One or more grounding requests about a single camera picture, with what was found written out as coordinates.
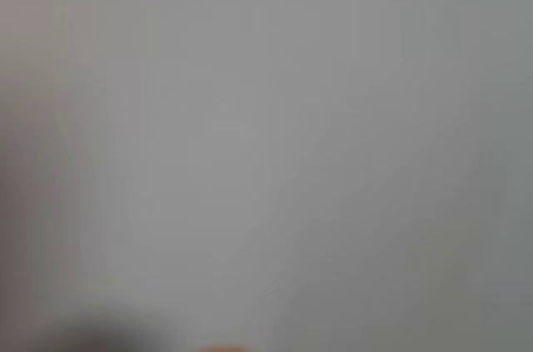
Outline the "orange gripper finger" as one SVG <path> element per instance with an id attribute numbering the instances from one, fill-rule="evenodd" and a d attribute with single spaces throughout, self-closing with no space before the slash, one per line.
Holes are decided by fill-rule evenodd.
<path id="1" fill-rule="evenodd" d="M 216 344 L 204 345 L 198 349 L 198 352 L 251 352 L 252 350 L 246 345 L 236 344 Z"/>

